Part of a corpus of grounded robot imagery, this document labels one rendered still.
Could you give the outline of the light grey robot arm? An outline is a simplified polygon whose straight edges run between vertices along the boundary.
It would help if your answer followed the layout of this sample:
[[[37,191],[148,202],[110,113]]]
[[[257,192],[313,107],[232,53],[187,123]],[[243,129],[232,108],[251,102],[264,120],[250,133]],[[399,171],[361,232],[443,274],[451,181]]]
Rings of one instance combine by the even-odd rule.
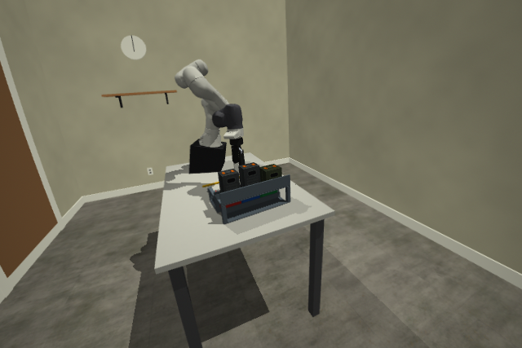
[[[186,89],[189,87],[196,97],[202,98],[201,105],[205,109],[207,120],[204,133],[204,144],[202,144],[202,137],[202,141],[199,140],[199,142],[201,146],[217,148],[222,146],[221,135],[219,134],[220,128],[222,127],[228,128],[223,136],[224,139],[235,139],[237,137],[237,139],[239,139],[244,136],[242,125],[243,119],[241,107],[238,104],[229,104],[229,102],[204,78],[207,73],[208,67],[206,63],[201,59],[198,59],[176,73],[175,81],[181,88]]]

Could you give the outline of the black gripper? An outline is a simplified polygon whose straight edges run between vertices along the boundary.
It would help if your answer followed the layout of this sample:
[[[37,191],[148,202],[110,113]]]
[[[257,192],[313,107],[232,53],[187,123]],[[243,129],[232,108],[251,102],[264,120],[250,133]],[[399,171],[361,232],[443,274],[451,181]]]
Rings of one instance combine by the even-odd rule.
[[[244,150],[241,150],[241,145],[243,144],[243,138],[239,139],[229,139],[230,145],[232,148],[232,161],[234,164],[234,169],[239,173],[238,163],[239,165],[245,164],[244,158]],[[233,146],[236,145],[236,146]]]

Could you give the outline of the grey metal shelf rack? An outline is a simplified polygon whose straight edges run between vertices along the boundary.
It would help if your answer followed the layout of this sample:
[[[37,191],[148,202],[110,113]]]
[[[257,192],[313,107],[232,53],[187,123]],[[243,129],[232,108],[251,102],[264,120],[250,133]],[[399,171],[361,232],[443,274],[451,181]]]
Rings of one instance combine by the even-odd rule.
[[[285,188],[285,200],[281,198],[281,194],[279,192],[279,189],[282,188]],[[262,194],[276,190],[277,193],[226,208],[226,205],[230,205],[232,203],[246,200],[255,196],[260,196]],[[245,187],[241,187],[240,185],[240,188],[222,193],[220,193],[220,191],[215,192],[212,187],[208,187],[207,192],[209,192],[210,201],[212,205],[214,205],[215,211],[217,213],[221,212],[223,224],[227,224],[289,203],[290,174]]]

